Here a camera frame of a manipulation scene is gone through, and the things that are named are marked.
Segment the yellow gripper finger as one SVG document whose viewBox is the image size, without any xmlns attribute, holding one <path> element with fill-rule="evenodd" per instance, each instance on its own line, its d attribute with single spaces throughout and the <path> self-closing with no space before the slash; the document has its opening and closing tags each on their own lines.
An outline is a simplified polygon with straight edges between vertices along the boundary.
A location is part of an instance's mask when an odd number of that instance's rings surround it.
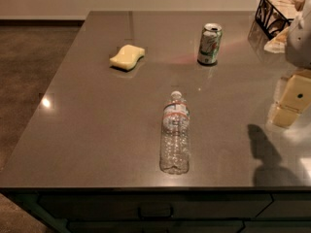
<svg viewBox="0 0 311 233">
<path fill-rule="evenodd" d="M 290 127 L 311 105 L 311 79 L 300 74 L 281 78 L 277 83 L 274 104 L 271 109 L 271 123 Z"/>
</svg>

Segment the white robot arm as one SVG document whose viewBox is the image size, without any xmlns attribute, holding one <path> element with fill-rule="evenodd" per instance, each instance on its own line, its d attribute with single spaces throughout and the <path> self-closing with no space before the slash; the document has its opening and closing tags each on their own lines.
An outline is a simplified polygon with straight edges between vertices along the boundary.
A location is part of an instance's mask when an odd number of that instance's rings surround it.
<svg viewBox="0 0 311 233">
<path fill-rule="evenodd" d="M 289 27 L 285 56 L 296 70 L 279 80 L 268 119 L 288 128 L 311 104 L 311 1 Z"/>
</svg>

